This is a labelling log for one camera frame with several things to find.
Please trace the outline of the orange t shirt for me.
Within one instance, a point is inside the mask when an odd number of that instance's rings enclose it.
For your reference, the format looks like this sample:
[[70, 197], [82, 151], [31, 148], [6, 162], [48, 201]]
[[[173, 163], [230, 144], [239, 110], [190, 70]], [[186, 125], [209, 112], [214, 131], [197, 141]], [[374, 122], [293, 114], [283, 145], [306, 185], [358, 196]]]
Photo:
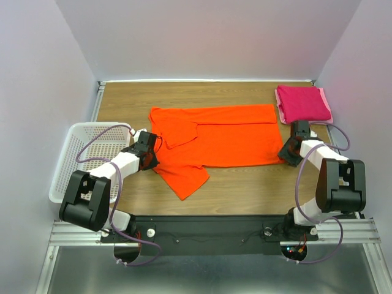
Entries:
[[283, 147], [274, 106], [159, 108], [149, 113], [161, 137], [154, 171], [180, 200], [209, 179], [207, 168], [281, 164]]

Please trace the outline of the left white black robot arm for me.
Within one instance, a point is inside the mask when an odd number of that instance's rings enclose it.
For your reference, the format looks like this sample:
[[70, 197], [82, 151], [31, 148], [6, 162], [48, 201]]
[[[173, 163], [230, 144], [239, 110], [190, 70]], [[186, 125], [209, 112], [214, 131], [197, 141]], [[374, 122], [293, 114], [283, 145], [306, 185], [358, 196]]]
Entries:
[[62, 221], [97, 232], [115, 228], [122, 241], [136, 235], [135, 216], [110, 208], [111, 189], [123, 179], [159, 164], [154, 147], [157, 135], [140, 130], [137, 140], [116, 157], [90, 171], [77, 170], [70, 176], [59, 210]]

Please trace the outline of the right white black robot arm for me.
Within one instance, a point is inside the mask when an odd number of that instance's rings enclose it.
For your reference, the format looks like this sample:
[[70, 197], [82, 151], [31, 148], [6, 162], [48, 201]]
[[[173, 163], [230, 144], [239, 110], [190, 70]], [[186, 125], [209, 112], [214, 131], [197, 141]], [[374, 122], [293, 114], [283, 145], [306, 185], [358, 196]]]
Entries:
[[[339, 154], [350, 148], [324, 143], [312, 134], [311, 122], [294, 121], [290, 136], [278, 153], [278, 157], [292, 167], [299, 167], [295, 184], [295, 203], [284, 217], [282, 234], [295, 239], [308, 233], [313, 225], [339, 214], [361, 212], [366, 206], [366, 171], [361, 160], [349, 159]], [[315, 196], [300, 204], [299, 188], [305, 163], [310, 162], [318, 170]]]

